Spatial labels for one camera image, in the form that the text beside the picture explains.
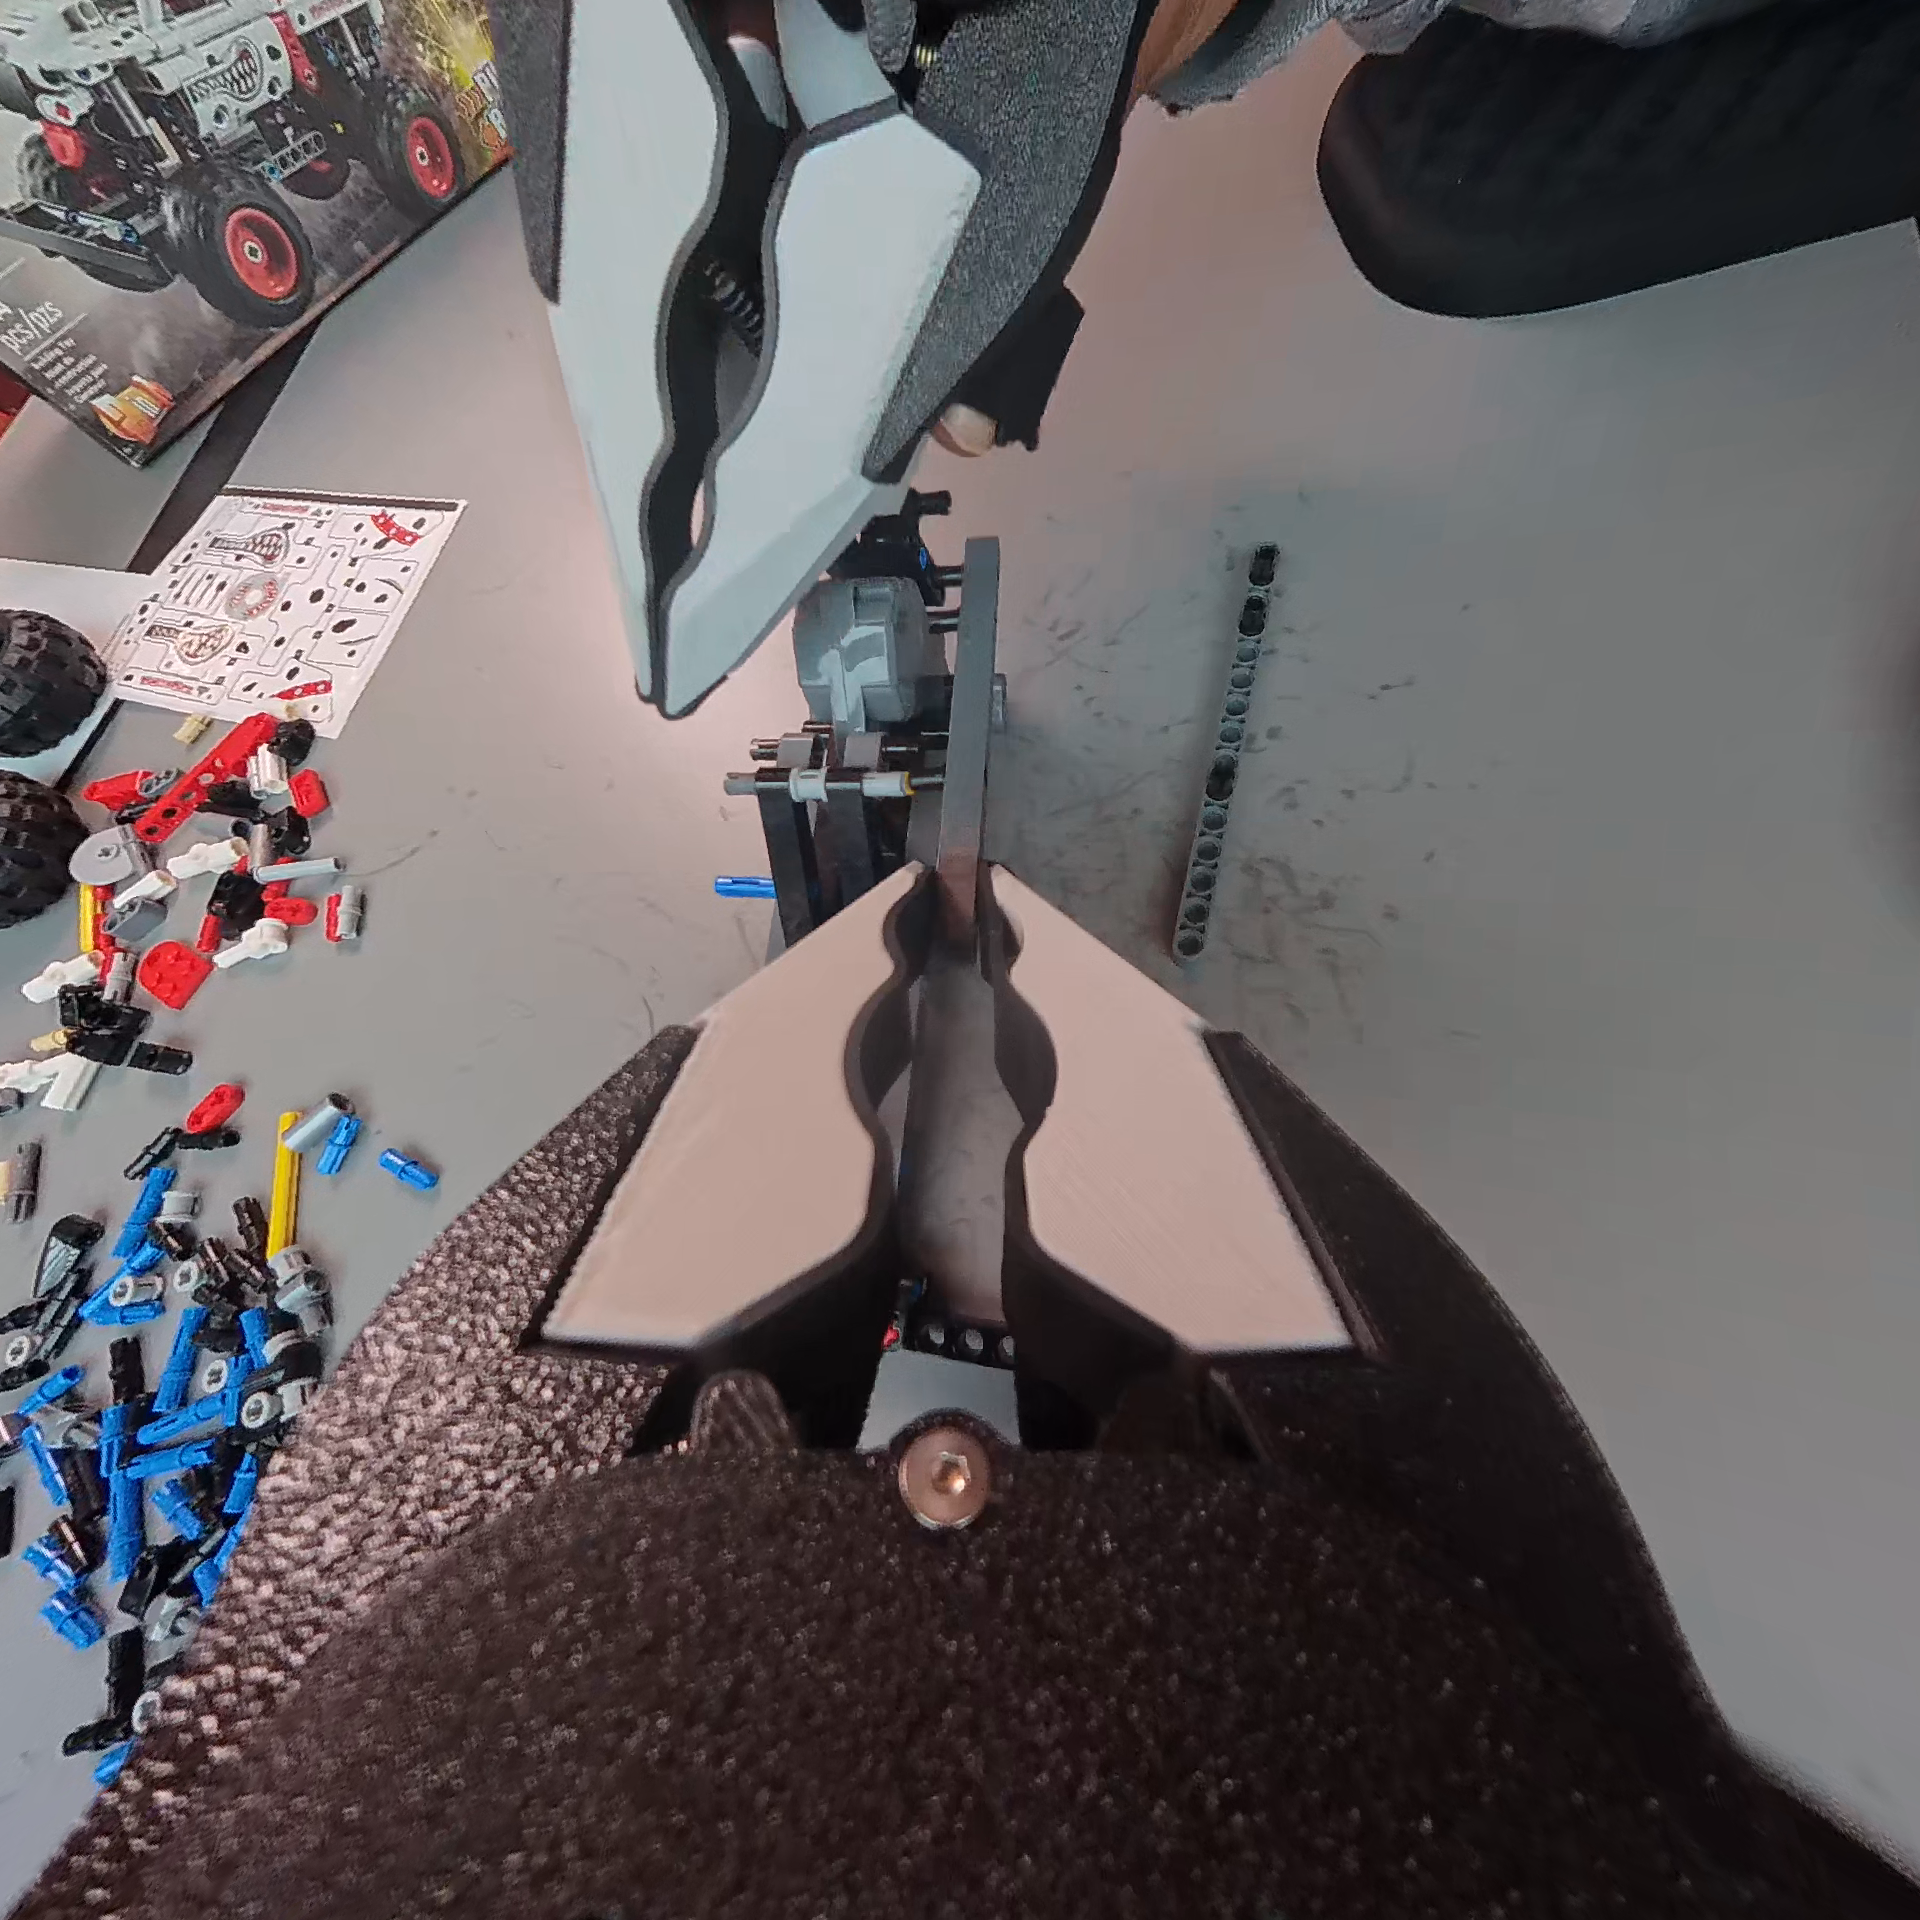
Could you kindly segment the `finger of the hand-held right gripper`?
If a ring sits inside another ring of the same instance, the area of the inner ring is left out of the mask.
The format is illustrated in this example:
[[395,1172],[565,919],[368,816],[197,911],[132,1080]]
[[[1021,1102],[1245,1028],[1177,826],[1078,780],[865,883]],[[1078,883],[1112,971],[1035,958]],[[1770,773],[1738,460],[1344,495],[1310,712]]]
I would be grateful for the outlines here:
[[827,5],[775,5],[788,123],[698,5],[665,11],[689,75],[657,308],[657,712],[686,717],[890,495],[870,442],[983,180]]
[[668,611],[752,380],[756,219],[781,158],[767,5],[556,5],[549,322],[656,707],[698,707],[729,673],[668,663]]

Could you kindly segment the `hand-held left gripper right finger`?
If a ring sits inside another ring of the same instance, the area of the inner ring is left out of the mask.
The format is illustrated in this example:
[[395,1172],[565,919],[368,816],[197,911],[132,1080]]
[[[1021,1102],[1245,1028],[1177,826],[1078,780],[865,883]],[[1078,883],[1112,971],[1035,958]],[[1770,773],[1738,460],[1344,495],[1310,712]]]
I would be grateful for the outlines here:
[[1002,1298],[1022,1443],[1097,1443],[1135,1391],[1355,1362],[1357,1332],[1220,1033],[1009,868],[983,878],[993,1061],[1021,1129]]

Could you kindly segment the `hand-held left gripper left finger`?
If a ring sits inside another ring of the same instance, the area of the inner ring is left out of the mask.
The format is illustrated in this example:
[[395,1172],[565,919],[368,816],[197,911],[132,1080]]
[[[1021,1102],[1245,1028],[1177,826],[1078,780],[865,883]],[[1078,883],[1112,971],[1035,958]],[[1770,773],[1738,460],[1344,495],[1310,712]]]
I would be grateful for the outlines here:
[[665,1369],[648,1441],[723,1374],[803,1441],[861,1441],[902,1284],[880,1106],[926,958],[928,868],[902,868],[698,1017],[539,1313],[539,1350]]

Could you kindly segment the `toy truck chassis assembly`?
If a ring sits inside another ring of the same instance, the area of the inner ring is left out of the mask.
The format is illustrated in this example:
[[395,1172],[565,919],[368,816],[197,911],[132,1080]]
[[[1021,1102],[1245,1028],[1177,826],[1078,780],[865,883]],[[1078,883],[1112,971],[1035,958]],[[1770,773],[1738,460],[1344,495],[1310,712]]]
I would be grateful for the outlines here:
[[[723,900],[771,910],[767,953],[829,924],[883,878],[936,870],[964,563],[928,551],[950,495],[908,492],[870,516],[791,616],[803,722],[756,736],[723,789],[752,803],[760,870]],[[998,1071],[989,940],[950,952],[933,906],[926,974],[904,992],[908,1066],[883,1100],[895,1147],[902,1287],[886,1344],[1011,1374],[1003,1324],[1003,1154],[1021,1118]]]

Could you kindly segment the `long grey perforated beam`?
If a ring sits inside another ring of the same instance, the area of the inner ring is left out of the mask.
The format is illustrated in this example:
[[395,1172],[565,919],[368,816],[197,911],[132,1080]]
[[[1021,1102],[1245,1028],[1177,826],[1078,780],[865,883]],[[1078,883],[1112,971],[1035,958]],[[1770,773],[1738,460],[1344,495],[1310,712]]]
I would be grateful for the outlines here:
[[979,947],[979,896],[987,863],[989,759],[998,736],[998,601],[1002,540],[970,540],[960,587],[950,656],[942,812],[936,840],[941,929],[950,952]]

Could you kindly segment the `long grey beam with pins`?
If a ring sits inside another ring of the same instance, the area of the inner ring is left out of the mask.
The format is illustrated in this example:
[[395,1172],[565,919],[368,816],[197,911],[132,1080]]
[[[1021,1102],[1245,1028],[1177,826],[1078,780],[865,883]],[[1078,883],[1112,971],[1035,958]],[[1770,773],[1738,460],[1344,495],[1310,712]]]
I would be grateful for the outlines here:
[[1218,699],[1212,729],[1211,729],[1206,775],[1201,775],[1198,811],[1194,811],[1194,834],[1192,834],[1184,887],[1180,887],[1180,900],[1177,900],[1177,924],[1173,924],[1173,940],[1166,940],[1166,952],[1173,952],[1177,966],[1184,966],[1184,971],[1192,971],[1211,952],[1212,906],[1220,892],[1220,868],[1226,868],[1230,822],[1234,822],[1234,803],[1235,803],[1235,796],[1230,806],[1211,803],[1206,780],[1211,780],[1212,754],[1235,754],[1245,764],[1262,651],[1267,651],[1267,630],[1254,637],[1245,637],[1234,628],[1230,664],[1226,664],[1220,699]]

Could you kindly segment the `person's right forearm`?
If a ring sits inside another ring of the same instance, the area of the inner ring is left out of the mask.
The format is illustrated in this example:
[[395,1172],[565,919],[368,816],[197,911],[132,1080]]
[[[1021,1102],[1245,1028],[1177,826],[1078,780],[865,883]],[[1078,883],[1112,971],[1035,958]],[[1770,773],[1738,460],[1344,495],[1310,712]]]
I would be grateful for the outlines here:
[[1127,105],[1211,113],[1270,95],[1298,67],[1402,52],[1450,14],[1528,28],[1538,5],[1154,5]]

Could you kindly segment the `person's right hand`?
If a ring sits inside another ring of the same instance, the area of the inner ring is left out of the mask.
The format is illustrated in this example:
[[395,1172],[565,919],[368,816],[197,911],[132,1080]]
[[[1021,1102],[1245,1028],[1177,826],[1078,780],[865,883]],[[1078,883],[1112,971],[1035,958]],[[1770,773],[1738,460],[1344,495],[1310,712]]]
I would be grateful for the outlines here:
[[1016,318],[1002,329],[989,353],[960,380],[941,419],[933,422],[936,443],[960,457],[987,457],[993,450],[1038,443],[1047,404],[1057,389],[1084,308],[1068,289],[1092,225],[1112,192],[1120,172],[1120,143],[1130,109],[1163,82],[1177,67],[1198,58],[1240,5],[1158,5],[1135,44],[1135,72],[1120,105],[1106,113],[1102,143],[1097,152],[1092,187],[1068,219],[1057,257],[1047,267],[1042,285],[1021,305]]

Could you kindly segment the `toy truck set box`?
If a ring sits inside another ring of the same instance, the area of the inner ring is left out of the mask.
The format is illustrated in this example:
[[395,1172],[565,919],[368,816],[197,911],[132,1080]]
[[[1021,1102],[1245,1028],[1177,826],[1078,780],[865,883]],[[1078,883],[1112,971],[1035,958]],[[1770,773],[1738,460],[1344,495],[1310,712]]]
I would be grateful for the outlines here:
[[6,372],[146,466],[506,157],[486,5],[6,5]]

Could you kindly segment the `white sticker sheet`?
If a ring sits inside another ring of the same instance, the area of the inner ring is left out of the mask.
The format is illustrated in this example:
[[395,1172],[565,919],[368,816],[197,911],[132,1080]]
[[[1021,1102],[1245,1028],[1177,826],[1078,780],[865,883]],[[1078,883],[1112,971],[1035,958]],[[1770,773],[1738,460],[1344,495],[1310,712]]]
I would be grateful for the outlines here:
[[127,704],[341,736],[466,497],[221,492],[101,646]]

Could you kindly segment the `pile of blue black pins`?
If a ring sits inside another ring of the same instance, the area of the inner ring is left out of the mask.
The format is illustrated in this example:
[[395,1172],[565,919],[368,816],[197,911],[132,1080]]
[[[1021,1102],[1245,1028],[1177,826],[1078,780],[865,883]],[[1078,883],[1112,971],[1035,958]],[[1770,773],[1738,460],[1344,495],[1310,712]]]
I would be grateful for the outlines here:
[[301,1219],[267,1262],[276,1153],[245,1190],[245,1110],[215,1088],[6,1281],[6,1737],[31,1684],[77,1671],[79,1716],[37,1742],[93,1789],[154,1731],[326,1374],[331,1279]]

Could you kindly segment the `pile of toy brick pieces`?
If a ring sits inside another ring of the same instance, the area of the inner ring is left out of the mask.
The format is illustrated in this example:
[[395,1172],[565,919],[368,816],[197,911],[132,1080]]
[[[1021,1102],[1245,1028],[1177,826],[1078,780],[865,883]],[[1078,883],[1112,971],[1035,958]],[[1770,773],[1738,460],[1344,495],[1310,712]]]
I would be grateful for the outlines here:
[[84,1110],[108,1071],[188,1076],[188,1042],[158,1033],[203,988],[282,958],[301,933],[359,947],[368,896],[317,846],[331,787],[312,722],[270,712],[215,729],[182,769],[137,769],[63,789],[89,826],[73,855],[77,947],[21,981],[46,1033],[6,1061],[6,1118]]

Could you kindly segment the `black rubber toy tyre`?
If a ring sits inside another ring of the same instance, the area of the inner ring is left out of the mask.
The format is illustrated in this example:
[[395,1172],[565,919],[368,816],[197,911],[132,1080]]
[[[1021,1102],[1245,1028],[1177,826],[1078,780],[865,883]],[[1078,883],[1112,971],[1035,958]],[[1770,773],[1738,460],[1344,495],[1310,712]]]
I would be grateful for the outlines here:
[[73,855],[89,826],[44,780],[0,773],[6,783],[6,929],[31,924],[73,889]]
[[108,663],[84,630],[49,611],[6,608],[6,759],[68,740],[108,685]]

